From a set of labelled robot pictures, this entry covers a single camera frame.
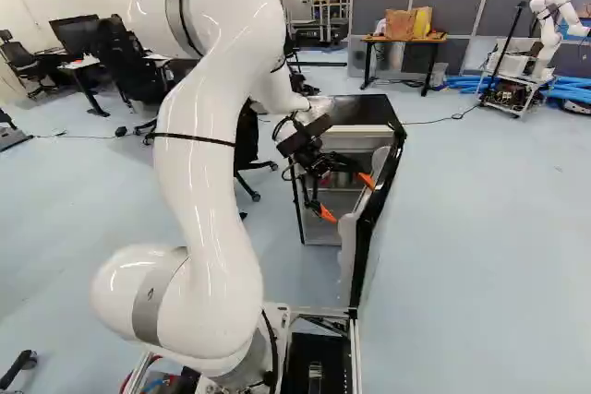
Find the wooden table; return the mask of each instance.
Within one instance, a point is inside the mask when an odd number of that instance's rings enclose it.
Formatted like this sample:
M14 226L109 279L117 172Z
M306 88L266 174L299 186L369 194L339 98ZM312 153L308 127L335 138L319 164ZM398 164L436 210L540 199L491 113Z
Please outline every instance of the wooden table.
M361 39L361 41L365 42L368 45L368 49L366 50L366 68L364 71L363 84L360 87L361 90L364 90L365 88L367 88L369 85L371 85L371 82L373 82L376 79L375 76L371 77L369 75L369 70L370 70L370 66L371 66L371 49L373 48L373 45L375 45L376 43L404 42L404 43L422 43L422 44L429 45L431 47L431 57L429 58L429 62L428 62L428 70L427 70L427 77L425 78L425 84L423 85L423 89L421 90L421 96L424 97L427 95L428 84L431 81L431 74L433 73L433 66L435 65L435 59L437 59L437 51L439 49L439 45L440 45L440 43L444 43L447 41L447 35L446 35L446 33L438 32L435 34L431 34L423 39L412 39L412 40L406 40L406 41L388 39L387 37L384 37L384 36L368 35L368 36L364 37L363 39Z

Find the computer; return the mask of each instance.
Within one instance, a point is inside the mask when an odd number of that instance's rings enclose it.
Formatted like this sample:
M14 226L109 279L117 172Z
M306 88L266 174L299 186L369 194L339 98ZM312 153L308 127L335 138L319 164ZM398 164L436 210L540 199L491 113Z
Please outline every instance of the computer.
M96 14L49 21L57 40L72 55L83 55L89 51L98 23L99 16Z

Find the black office chair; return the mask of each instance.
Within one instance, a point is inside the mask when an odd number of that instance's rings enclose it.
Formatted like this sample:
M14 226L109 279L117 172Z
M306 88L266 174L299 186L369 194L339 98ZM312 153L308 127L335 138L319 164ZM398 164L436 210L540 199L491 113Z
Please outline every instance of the black office chair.
M42 84L42 80L49 74L46 67L37 57L29 53L25 47L22 46L22 43L11 42L12 33L9 30L0 30L0 38L4 42L0 45L0 52L2 52L8 66L10 66L10 69L15 73L23 88L25 88L25 85L22 83L23 78L32 82L37 82L39 85L35 90L28 91L27 97L33 99L41 92L50 92L57 89L56 86Z
M252 189L240 175L240 171L271 168L277 171L279 166L274 161L255 162L259 158L259 118L250 105L251 99L240 110L236 128L236 148L234 150L234 177L250 195L253 202L260 200L260 194Z
M153 61L144 59L138 38L118 17L99 21L89 50L107 69L127 106L131 106L129 100L159 104L173 86ZM155 126L156 119L152 119L134 126L133 132L140 135L147 129L150 133Z

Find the power cord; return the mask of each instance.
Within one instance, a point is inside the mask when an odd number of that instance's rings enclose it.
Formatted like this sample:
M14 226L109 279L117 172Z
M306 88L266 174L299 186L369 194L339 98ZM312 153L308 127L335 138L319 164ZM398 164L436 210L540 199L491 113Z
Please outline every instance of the power cord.
M470 113L472 110L476 109L478 106L480 106L480 103L477 103L476 105L468 108L467 110L465 110L462 113L454 113L452 115L449 115L447 117L442 117L441 119L435 119L435 120L427 120L425 122L402 122L403 126L408 126L408 125L429 125L429 124L437 124L439 122L445 122L446 120L462 120L464 119L464 116L468 113ZM393 128L393 125L391 123L388 123L388 126L391 129Z
M46 135L46 136L33 135L33 137L35 137L35 138L102 138L102 139L121 138L121 137L126 137L126 136L131 136L131 134L125 134L123 136L68 136L67 131L64 130L64 131L60 131L59 133L50 134L50 135Z
M374 85L393 85L396 83L402 83L409 88L423 88L425 85L423 82L419 82L418 80L374 80Z

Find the trash bin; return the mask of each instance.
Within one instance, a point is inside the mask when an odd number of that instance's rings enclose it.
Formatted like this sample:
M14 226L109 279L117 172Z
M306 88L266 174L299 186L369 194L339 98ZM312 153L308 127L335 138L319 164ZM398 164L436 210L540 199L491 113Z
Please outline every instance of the trash bin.
M445 83L445 71L447 70L448 64L444 62L438 62L433 66L433 74L431 74L431 87L437 88Z

